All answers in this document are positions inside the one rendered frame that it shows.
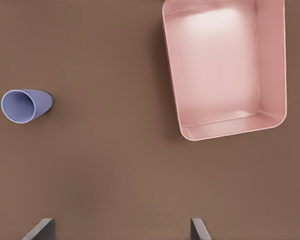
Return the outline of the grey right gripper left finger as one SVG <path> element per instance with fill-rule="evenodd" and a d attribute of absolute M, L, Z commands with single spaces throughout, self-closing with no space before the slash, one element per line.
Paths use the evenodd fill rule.
<path fill-rule="evenodd" d="M 21 240 L 56 240 L 56 221 L 54 218 L 42 219 Z"/>

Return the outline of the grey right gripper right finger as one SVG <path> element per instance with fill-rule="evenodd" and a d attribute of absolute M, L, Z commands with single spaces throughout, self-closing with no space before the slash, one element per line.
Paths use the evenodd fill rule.
<path fill-rule="evenodd" d="M 211 236 L 201 218 L 191 218 L 190 240 L 211 240 Z"/>

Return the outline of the lavender blue cup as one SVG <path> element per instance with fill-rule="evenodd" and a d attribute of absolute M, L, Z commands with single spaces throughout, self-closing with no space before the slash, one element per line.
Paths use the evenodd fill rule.
<path fill-rule="evenodd" d="M 17 124 L 29 123 L 48 112 L 54 103 L 53 97 L 36 89 L 12 89 L 1 99 L 3 114 Z"/>

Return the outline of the pink rectangular box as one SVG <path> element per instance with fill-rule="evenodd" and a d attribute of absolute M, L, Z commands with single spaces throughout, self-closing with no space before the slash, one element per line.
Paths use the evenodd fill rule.
<path fill-rule="evenodd" d="M 163 33 L 182 136 L 278 127 L 287 116 L 285 0 L 165 0 Z"/>

